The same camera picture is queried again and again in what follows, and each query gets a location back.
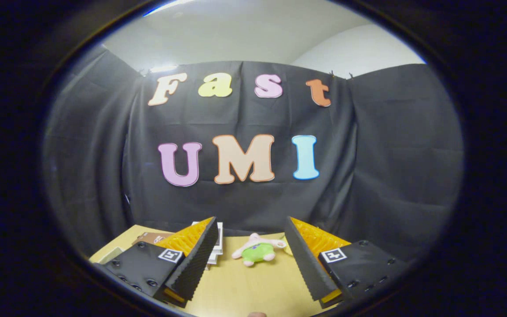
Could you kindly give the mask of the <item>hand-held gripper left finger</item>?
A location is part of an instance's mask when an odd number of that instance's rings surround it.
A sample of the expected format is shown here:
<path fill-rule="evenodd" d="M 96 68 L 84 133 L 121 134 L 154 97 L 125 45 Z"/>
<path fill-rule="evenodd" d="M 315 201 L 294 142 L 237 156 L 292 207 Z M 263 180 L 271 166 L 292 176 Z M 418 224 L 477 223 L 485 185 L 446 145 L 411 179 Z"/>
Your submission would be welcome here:
<path fill-rule="evenodd" d="M 185 307 L 219 239 L 217 217 L 156 243 L 139 241 L 104 263 L 104 273 L 155 300 Z"/>

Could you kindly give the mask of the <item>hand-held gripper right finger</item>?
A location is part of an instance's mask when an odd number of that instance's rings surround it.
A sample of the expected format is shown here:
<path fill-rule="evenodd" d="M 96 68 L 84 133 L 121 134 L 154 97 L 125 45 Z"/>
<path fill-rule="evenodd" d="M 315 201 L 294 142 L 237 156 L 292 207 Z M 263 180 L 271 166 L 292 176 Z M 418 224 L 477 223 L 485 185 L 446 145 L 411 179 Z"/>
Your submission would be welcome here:
<path fill-rule="evenodd" d="M 308 291 L 322 308 L 353 307 L 400 281 L 409 265 L 368 240 L 348 242 L 300 219 L 284 226 Z"/>

